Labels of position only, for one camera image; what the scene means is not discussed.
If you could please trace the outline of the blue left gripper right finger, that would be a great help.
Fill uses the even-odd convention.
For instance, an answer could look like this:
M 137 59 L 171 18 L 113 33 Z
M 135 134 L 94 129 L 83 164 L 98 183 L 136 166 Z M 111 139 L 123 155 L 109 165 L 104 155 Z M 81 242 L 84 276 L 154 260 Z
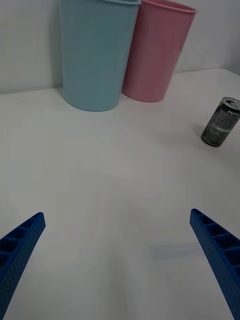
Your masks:
M 233 318 L 240 319 L 240 240 L 195 208 L 189 223 Z

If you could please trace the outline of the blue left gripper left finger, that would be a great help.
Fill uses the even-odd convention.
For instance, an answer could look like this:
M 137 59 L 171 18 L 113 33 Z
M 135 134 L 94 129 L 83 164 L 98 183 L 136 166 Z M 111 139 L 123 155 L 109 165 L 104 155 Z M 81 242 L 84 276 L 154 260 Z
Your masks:
M 1 320 L 45 227 L 44 214 L 38 212 L 0 239 Z

